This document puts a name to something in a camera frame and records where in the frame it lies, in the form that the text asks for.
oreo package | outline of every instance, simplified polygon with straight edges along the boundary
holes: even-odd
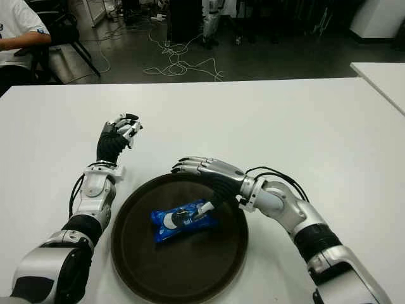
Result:
[[[182,231],[198,231],[216,226],[218,221],[208,213],[200,217],[195,216],[206,202],[205,199],[199,199],[168,211],[151,212],[152,222],[159,226],[154,234],[154,240],[161,243]]]

brown tray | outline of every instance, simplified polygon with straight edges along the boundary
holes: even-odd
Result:
[[[154,242],[154,210],[169,210],[212,189],[191,174],[167,174],[138,188],[123,204],[111,237],[115,267],[137,295],[164,304],[200,303],[225,288],[238,273],[246,254],[247,224],[236,199],[213,214],[217,227]]]

black chair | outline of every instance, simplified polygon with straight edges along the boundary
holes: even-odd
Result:
[[[70,44],[83,58],[89,67],[100,77],[100,72],[91,62],[91,55],[79,41],[77,19],[68,11],[66,0],[27,0],[28,5],[39,15],[52,37],[48,46],[32,47],[29,49],[34,56],[33,64],[40,63],[41,67],[57,82],[61,82],[47,64],[49,62],[49,47]]]
[[[49,47],[34,46],[17,51],[14,56],[25,56],[32,54],[31,63],[31,83],[32,84],[50,84],[52,77],[56,84],[63,84],[62,80],[49,67]]]

robot finger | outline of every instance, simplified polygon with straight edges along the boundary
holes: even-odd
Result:
[[[136,120],[133,119],[122,119],[119,122],[116,123],[115,127],[117,129],[123,127],[124,125],[134,125],[136,123]]]
[[[185,161],[180,161],[176,165],[174,165],[172,168],[179,166],[179,165],[192,165],[192,166],[200,166],[201,161],[194,161],[194,160],[185,160]]]
[[[139,130],[142,129],[140,122],[136,122],[134,125],[130,126],[130,128],[122,134],[122,136],[129,142],[133,136],[135,136]]]
[[[123,127],[120,127],[116,132],[122,135],[126,133],[126,131],[128,131],[129,129],[132,129],[131,125],[124,125]]]
[[[110,124],[110,125],[116,124],[116,123],[118,123],[120,120],[123,120],[123,119],[138,120],[139,117],[138,117],[137,115],[130,114],[130,113],[121,113],[121,114],[119,114],[118,117],[116,117],[115,119],[110,120],[110,121],[109,121],[109,124]]]
[[[214,210],[214,209],[215,209],[214,205],[210,201],[207,201],[205,204],[203,204],[203,206],[198,208],[198,210],[195,214],[193,214],[193,219],[197,220],[197,219],[201,218],[208,211]]]
[[[196,165],[182,165],[178,164],[173,167],[171,170],[172,173],[177,173],[177,172],[189,172],[193,173],[196,175],[200,175],[199,167]]]
[[[213,170],[217,170],[219,172],[224,170],[231,170],[231,171],[240,171],[237,167],[230,165],[229,163],[225,163],[221,160],[208,160],[201,163],[202,167],[212,168]]]
[[[213,162],[213,161],[215,161],[215,158],[199,157],[199,156],[186,156],[186,157],[182,158],[181,160],[178,160],[178,162],[184,162],[186,160],[195,161],[195,162]]]
[[[134,146],[134,137],[131,137],[128,143],[128,148],[132,149],[133,146]]]

robotic arm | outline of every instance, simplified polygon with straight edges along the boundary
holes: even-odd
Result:
[[[179,160],[172,172],[190,172],[212,181],[215,193],[201,207],[197,217],[239,194],[242,196],[240,208],[249,212],[259,209],[267,217],[277,220],[307,263],[308,273],[317,286],[313,294],[315,304],[391,304],[385,291],[309,203],[301,187],[281,172],[258,168],[270,172],[252,178],[214,158],[187,157]],[[285,184],[268,181],[264,175],[276,175],[286,180],[301,199]]]
[[[123,167],[116,164],[118,155],[126,146],[133,146],[134,136],[142,128],[137,120],[133,114],[121,114],[105,124],[97,162],[84,170],[73,188],[69,221],[25,256],[15,272],[12,298],[7,303],[68,304],[83,297],[94,247],[111,216],[115,182],[123,178]],[[78,192],[80,204],[72,214]]]

